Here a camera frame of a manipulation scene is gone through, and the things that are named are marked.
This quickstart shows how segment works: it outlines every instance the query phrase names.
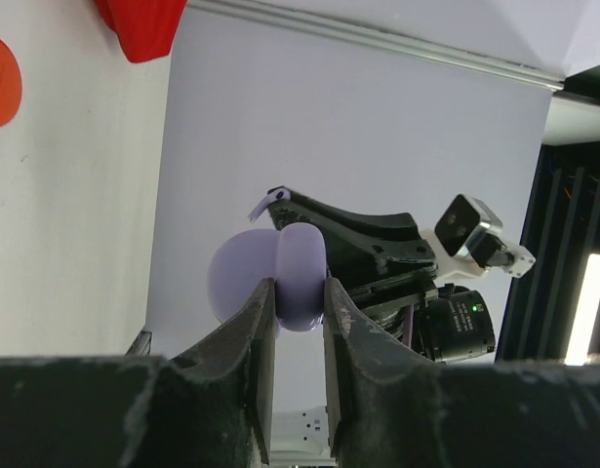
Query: bright light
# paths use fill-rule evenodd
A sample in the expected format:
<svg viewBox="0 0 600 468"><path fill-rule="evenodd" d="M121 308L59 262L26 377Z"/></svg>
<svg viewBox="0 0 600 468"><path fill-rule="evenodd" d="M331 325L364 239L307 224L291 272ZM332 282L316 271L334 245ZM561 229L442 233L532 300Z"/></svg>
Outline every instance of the bright light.
<svg viewBox="0 0 600 468"><path fill-rule="evenodd" d="M569 349L566 352L565 364L582 366L588 357L590 338L594 329L596 313L600 300L600 255L593 253L588 258L583 283L581 284L580 300L577 304Z"/></svg>

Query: orange disc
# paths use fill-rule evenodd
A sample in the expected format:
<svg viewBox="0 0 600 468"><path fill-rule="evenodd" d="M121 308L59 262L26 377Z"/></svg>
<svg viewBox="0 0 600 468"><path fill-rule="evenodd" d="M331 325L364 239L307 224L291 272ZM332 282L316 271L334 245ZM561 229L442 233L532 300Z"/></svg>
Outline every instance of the orange disc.
<svg viewBox="0 0 600 468"><path fill-rule="evenodd" d="M18 61L0 40L0 127L18 113L22 100L22 77Z"/></svg>

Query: white backdrop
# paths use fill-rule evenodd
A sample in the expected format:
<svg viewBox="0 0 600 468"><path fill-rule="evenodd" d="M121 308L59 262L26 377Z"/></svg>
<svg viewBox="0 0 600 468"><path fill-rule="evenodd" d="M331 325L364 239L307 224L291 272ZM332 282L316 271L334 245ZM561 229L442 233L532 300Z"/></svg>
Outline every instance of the white backdrop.
<svg viewBox="0 0 600 468"><path fill-rule="evenodd" d="M488 75L187 10L152 257L154 351L175 355L217 326L208 264L251 227L247 214L277 185L359 213L409 211L420 227L467 192L518 239L549 100L548 91ZM499 335L508 278L474 286ZM324 403L321 331L283 332L275 409Z"/></svg>

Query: table surface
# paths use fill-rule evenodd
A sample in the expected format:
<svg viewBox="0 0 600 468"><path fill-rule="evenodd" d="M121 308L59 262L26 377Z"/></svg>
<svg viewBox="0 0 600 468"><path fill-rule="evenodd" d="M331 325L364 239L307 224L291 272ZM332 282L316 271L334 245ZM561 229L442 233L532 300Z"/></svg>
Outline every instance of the table surface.
<svg viewBox="0 0 600 468"><path fill-rule="evenodd" d="M0 2L22 73L0 128L0 356L122 354L145 320L170 60L91 1Z"/></svg>

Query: red block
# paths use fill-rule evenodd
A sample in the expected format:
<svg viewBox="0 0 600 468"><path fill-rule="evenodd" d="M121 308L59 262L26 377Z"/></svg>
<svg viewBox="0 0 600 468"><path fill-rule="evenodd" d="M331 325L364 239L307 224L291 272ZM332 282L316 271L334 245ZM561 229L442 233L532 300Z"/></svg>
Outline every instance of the red block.
<svg viewBox="0 0 600 468"><path fill-rule="evenodd" d="M187 0L96 0L100 14L117 34L126 58L141 63L172 50Z"/></svg>

